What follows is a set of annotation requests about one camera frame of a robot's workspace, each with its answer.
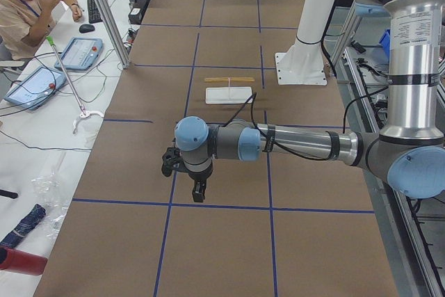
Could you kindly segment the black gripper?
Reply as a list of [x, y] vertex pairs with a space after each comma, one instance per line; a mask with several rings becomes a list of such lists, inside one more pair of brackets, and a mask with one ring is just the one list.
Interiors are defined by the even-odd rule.
[[204, 202], [204, 183], [210, 178], [213, 172], [213, 162], [205, 161], [198, 165], [186, 162], [184, 165], [188, 175], [194, 180], [192, 190], [193, 202]]

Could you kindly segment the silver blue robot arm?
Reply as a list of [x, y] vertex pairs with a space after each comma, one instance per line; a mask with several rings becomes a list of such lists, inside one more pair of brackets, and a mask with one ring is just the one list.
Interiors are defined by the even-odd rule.
[[232, 118], [209, 125], [180, 120], [175, 145], [163, 155], [165, 176], [194, 181], [195, 202], [205, 198], [214, 159], [254, 161], [261, 152], [285, 152], [312, 161], [340, 160], [369, 171], [394, 190], [424, 199], [444, 190], [444, 134], [435, 125], [444, 0], [356, 0], [390, 15], [387, 122], [376, 134], [310, 131]]

